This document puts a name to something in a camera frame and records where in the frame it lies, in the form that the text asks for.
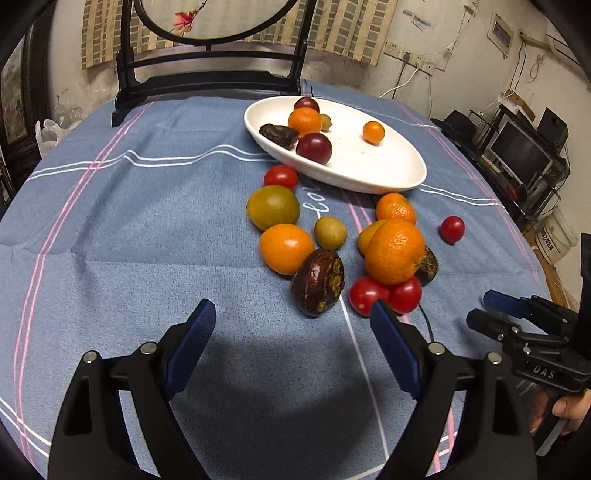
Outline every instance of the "speaker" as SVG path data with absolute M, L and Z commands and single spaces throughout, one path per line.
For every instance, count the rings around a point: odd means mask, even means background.
M 538 125 L 538 133 L 559 153 L 569 136 L 569 129 L 558 115 L 547 108 Z

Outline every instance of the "cherry tomato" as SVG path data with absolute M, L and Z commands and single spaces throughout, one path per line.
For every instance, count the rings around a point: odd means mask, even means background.
M 384 139 L 385 136 L 386 130 L 384 130 L 384 126 L 379 122 L 372 120 L 363 126 L 363 139 L 367 143 L 377 145 Z
M 414 275 L 406 282 L 390 287 L 388 305 L 397 313 L 409 313 L 418 307 L 423 295 L 421 283 Z
M 447 217 L 439 227 L 439 235 L 450 245 L 462 238 L 465 231 L 464 220 L 455 215 Z
M 376 300 L 388 300 L 389 290 L 371 277 L 361 277 L 349 290 L 349 303 L 362 317 L 369 317 Z
M 281 185 L 286 189 L 295 190 L 297 187 L 297 173 L 293 168 L 276 165 L 265 173 L 263 183 L 267 185 Z
M 332 144 L 323 134 L 307 134 L 297 143 L 295 153 L 326 165 L 332 156 Z
M 296 108 L 308 107 L 320 112 L 320 107 L 318 106 L 318 102 L 314 100 L 312 97 L 302 97 L 300 98 L 294 105 L 294 110 Z

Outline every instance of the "orange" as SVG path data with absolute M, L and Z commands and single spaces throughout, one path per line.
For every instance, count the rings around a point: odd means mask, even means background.
M 319 133 L 322 130 L 320 114 L 309 107 L 296 108 L 287 121 L 287 126 L 297 130 L 301 138 L 311 133 Z
M 386 130 L 380 122 L 372 120 L 363 126 L 363 139 L 372 145 L 379 144 L 386 136 Z
M 417 212 L 410 202 L 399 193 L 388 193 L 378 201 L 375 207 L 375 216 L 378 220 L 400 219 L 417 223 Z
M 425 255 L 425 240 L 412 223 L 388 220 L 374 233 L 365 252 L 365 269 L 385 285 L 411 278 Z
M 295 275 L 314 249 L 312 237 L 305 230 L 289 223 L 268 228 L 259 240 L 263 260 L 281 275 Z

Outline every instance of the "plastic bag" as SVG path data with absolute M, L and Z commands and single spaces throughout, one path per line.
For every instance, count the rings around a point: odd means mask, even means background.
M 64 140 L 78 124 L 80 122 L 74 122 L 69 128 L 62 128 L 50 118 L 46 118 L 43 122 L 43 129 L 41 129 L 41 122 L 37 121 L 35 139 L 37 140 L 41 158 L 45 157 L 57 144 Z

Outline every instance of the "white bucket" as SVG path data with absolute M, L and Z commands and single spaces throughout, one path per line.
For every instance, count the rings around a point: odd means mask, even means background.
M 535 236 L 535 244 L 550 264 L 555 264 L 579 242 L 569 223 L 555 207 Z

